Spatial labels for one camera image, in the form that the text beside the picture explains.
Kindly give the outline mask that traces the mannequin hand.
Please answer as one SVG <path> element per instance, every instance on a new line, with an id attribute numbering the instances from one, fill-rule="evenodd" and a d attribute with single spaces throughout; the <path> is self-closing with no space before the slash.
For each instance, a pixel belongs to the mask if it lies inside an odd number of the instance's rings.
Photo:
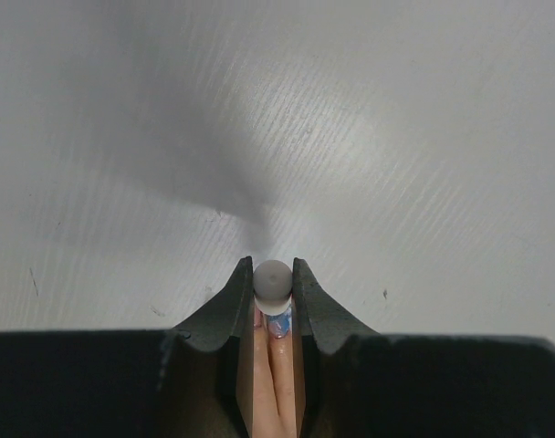
<path id="1" fill-rule="evenodd" d="M 254 319 L 253 437 L 297 437 L 291 311 Z"/>

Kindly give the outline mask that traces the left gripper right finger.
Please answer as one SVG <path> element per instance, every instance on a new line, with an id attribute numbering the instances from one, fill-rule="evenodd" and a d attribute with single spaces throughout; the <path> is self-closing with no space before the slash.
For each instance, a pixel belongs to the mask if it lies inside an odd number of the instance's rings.
<path id="1" fill-rule="evenodd" d="M 382 334 L 293 263 L 305 437 L 555 437 L 555 346 Z"/>

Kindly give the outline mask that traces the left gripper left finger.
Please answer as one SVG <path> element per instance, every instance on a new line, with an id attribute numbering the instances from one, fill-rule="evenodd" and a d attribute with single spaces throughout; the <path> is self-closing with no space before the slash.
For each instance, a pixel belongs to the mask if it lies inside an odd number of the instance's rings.
<path id="1" fill-rule="evenodd" d="M 0 437 L 245 437 L 253 264 L 170 328 L 0 332 Z"/>

